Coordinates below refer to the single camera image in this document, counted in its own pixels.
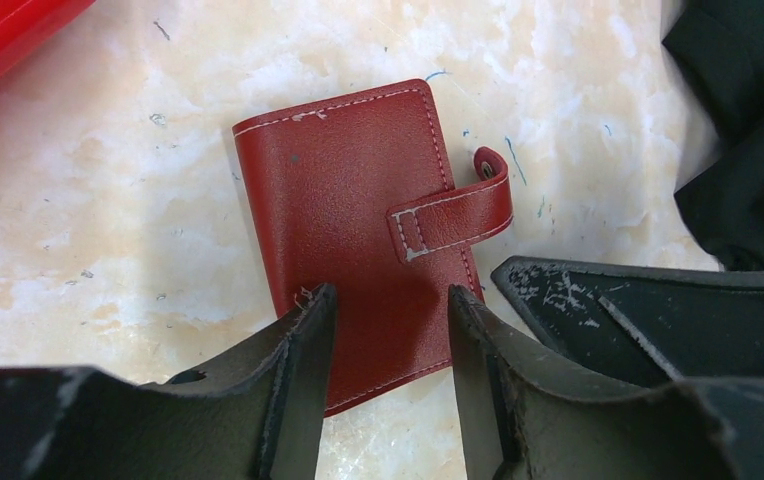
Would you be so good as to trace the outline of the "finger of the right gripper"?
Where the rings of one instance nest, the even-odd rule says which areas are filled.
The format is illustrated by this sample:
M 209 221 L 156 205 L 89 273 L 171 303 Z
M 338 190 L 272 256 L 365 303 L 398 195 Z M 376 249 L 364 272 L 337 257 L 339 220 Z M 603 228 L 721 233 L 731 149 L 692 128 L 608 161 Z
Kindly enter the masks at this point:
M 513 256 L 491 277 L 542 344 L 606 376 L 764 377 L 764 272 Z

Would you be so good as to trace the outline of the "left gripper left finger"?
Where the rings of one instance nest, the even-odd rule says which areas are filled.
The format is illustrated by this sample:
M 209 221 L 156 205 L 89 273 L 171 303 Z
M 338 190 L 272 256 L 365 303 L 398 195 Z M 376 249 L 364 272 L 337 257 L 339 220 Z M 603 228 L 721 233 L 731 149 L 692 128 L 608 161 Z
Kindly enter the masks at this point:
M 330 284 L 279 320 L 162 384 L 145 479 L 311 479 L 337 326 Z

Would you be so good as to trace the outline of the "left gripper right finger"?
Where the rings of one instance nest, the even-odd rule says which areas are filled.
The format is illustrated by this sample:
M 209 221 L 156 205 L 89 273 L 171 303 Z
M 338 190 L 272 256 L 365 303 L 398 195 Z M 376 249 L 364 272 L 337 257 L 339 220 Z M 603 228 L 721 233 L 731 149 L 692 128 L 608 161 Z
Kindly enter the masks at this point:
M 543 346 L 462 286 L 448 323 L 468 478 L 646 478 L 634 431 L 607 404 L 637 387 Z

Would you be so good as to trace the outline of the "red leather card holder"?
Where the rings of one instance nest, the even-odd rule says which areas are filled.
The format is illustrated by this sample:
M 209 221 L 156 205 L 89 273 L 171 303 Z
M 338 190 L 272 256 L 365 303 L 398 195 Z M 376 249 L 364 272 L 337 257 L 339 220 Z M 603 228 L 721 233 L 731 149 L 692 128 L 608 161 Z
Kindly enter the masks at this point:
M 481 284 L 471 248 L 513 220 L 507 162 L 481 147 L 457 186 L 429 85 L 412 79 L 232 129 L 275 310 L 338 297 L 326 412 L 451 362 L 447 293 Z

